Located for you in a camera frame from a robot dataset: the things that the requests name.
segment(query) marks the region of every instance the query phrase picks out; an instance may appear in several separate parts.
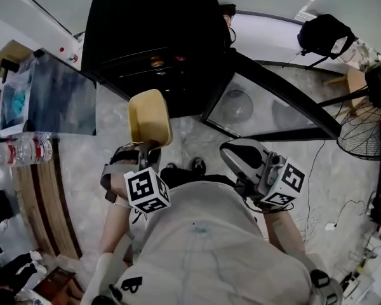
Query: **marble floor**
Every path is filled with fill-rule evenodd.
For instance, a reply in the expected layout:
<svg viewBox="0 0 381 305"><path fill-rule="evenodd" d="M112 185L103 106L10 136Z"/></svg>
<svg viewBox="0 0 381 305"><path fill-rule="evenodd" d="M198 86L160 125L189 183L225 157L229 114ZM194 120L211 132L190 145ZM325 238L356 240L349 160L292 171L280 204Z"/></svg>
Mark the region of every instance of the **marble floor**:
<svg viewBox="0 0 381 305"><path fill-rule="evenodd" d="M302 90L316 91L321 78L306 76L293 69L283 74L287 80ZM330 96L313 97L316 102ZM65 269L77 272L79 282L87 286L97 263L100 237L107 212L105 191L99 183L103 165L110 160L115 149L130 141L127 120L127 102L103 86L97 89L97 136L70 136L61 139L60 156L62 177L67 204L79 243L83 250L80 261L58 257L57 263ZM195 156L206 160L208 173L235 176L226 167L219 155L220 144L229 138L200 123L195 117L171 120L173 142L163 149L161 168L174 162L186 168ZM307 173L310 172L322 141L312 142L266 142L265 146L292 157ZM335 141L327 141L319 152L308 186L304 186L302 197L295 202L291 211L308 253L319 253L329 274L337 278L356 267L366 237L372 232L373 224L363 212L362 204L349 203L340 216L334 231L325 231L325 225L335 223L340 209L348 200L368 201L375 190L378 163L364 161L344 153ZM262 215L255 216L262 227Z"/></svg>

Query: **plastic water bottle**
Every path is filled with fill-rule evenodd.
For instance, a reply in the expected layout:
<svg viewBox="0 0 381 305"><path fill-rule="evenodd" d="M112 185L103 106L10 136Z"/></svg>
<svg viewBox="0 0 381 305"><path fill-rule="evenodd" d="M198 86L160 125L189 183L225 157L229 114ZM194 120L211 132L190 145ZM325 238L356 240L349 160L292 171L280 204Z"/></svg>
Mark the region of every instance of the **plastic water bottle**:
<svg viewBox="0 0 381 305"><path fill-rule="evenodd" d="M0 165L28 166L49 161L52 145L46 139L19 139L0 142Z"/></svg>

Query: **black shoe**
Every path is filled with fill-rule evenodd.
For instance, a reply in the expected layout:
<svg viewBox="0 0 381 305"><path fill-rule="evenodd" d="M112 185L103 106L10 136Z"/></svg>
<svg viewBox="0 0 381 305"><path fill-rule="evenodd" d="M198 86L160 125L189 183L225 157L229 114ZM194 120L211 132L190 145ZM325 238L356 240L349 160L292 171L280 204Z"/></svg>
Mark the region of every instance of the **black shoe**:
<svg viewBox="0 0 381 305"><path fill-rule="evenodd" d="M176 164L174 164L174 163L168 163L167 164L167 166L166 166L166 168L178 168L177 166L176 166Z"/></svg>
<svg viewBox="0 0 381 305"><path fill-rule="evenodd" d="M192 172L194 172L196 175L204 176L206 174L206 163L204 160L200 157L195 157L192 159L192 162L190 163L190 169Z"/></svg>
<svg viewBox="0 0 381 305"><path fill-rule="evenodd" d="M10 219L14 216L9 198L3 190L0 190L0 205L0 212L2 213L3 220Z"/></svg>

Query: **hand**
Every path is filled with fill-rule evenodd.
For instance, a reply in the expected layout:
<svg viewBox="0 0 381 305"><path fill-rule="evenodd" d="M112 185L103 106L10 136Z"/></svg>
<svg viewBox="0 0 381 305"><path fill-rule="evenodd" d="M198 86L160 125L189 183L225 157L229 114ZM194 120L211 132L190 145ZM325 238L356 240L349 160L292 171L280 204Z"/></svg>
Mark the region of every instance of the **hand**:
<svg viewBox="0 0 381 305"><path fill-rule="evenodd" d="M129 150L138 150L137 146L124 146L120 147L117 151L124 152ZM121 160L115 162L115 164L132 164L135 165L138 163L138 160ZM116 193L119 197L123 199L128 199L127 197L127 188L126 188L126 180L124 179L123 174L112 174L110 177L111 191Z"/></svg>

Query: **shoe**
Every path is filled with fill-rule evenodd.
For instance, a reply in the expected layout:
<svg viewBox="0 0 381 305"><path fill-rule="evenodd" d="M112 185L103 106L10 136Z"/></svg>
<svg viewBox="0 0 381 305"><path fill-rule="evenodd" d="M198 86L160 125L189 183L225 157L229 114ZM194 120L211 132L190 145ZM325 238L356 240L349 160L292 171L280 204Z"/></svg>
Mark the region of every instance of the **shoe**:
<svg viewBox="0 0 381 305"><path fill-rule="evenodd" d="M31 260L40 261L43 259L42 255L37 251L30 251Z"/></svg>
<svg viewBox="0 0 381 305"><path fill-rule="evenodd" d="M46 275L48 273L48 270L46 269L46 267L40 265L37 261L32 261L32 264L34 265L34 267L36 267L36 270L44 275Z"/></svg>
<svg viewBox="0 0 381 305"><path fill-rule="evenodd" d="M0 190L0 213L3 216L3 220L10 219L13 216L13 209L10 201L3 190Z"/></svg>
<svg viewBox="0 0 381 305"><path fill-rule="evenodd" d="M176 166L176 164L174 164L174 163L168 163L166 167L167 167L167 168L178 168L178 167Z"/></svg>
<svg viewBox="0 0 381 305"><path fill-rule="evenodd" d="M206 163L204 160L200 157L195 157L192 162L190 163L190 169L192 172L199 176L204 176L206 174Z"/></svg>

